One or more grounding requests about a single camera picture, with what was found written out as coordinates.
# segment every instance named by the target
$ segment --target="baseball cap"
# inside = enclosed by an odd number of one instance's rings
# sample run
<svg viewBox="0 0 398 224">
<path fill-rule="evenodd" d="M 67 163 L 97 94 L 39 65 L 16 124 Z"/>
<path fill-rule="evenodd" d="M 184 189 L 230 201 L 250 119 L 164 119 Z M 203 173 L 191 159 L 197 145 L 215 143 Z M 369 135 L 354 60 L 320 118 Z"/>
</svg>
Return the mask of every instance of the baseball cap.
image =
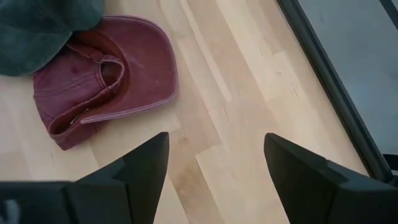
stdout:
<svg viewBox="0 0 398 224">
<path fill-rule="evenodd" d="M 106 121 L 168 102 L 177 66 L 166 34 L 137 17 L 105 16 L 72 35 L 34 74 L 34 100 L 50 137 L 67 150 Z"/>
<path fill-rule="evenodd" d="M 103 0 L 0 0 L 0 74 L 43 67 L 73 31 L 97 25 L 103 8 Z"/>
</svg>

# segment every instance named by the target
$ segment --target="light wood floor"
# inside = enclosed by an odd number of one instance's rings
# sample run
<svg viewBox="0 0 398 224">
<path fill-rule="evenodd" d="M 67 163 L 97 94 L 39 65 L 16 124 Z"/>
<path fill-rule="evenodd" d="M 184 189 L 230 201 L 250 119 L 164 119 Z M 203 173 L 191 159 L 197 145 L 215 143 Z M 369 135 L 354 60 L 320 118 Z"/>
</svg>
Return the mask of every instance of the light wood floor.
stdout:
<svg viewBox="0 0 398 224">
<path fill-rule="evenodd" d="M 76 180 L 169 131 L 156 223 L 242 224 L 288 223 L 267 171 L 265 133 L 366 173 L 274 0 L 108 0 L 106 7 L 168 33 L 176 100 L 110 122 L 63 152 L 40 121 L 31 77 L 0 77 L 1 180 Z"/>
</svg>

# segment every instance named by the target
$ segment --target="faded red cap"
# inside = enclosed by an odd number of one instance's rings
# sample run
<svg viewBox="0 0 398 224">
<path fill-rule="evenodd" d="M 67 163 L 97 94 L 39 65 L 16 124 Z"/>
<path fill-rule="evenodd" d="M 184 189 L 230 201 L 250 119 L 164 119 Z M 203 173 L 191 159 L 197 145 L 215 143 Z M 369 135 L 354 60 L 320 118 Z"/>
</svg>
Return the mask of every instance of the faded red cap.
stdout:
<svg viewBox="0 0 398 224">
<path fill-rule="evenodd" d="M 155 24 L 104 17 L 75 33 L 34 75 L 34 100 L 51 138 L 67 150 L 104 121 L 168 102 L 177 91 L 171 44 Z"/>
</svg>

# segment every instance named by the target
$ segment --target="green hat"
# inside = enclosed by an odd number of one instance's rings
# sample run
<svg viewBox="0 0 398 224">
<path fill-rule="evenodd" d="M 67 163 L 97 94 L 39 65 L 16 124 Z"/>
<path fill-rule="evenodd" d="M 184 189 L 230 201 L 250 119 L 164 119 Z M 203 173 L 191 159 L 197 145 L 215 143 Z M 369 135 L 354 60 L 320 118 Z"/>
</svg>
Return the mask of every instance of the green hat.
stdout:
<svg viewBox="0 0 398 224">
<path fill-rule="evenodd" d="M 0 74 L 42 68 L 75 30 L 100 21 L 103 0 L 0 0 Z"/>
</svg>

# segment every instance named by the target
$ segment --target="cap brim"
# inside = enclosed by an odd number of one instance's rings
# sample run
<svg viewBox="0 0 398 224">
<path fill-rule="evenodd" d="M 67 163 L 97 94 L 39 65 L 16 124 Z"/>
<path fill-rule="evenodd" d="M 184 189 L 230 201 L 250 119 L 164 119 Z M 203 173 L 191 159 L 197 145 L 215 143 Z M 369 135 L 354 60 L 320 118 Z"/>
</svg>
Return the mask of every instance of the cap brim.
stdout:
<svg viewBox="0 0 398 224">
<path fill-rule="evenodd" d="M 126 65 L 121 89 L 107 104 L 90 109 L 81 123 L 121 118 L 168 102 L 177 91 L 177 66 L 166 34 L 136 17 L 104 17 L 76 38 L 120 58 Z"/>
<path fill-rule="evenodd" d="M 48 63 L 72 32 L 36 33 L 0 24 L 0 74 L 29 75 Z"/>
</svg>

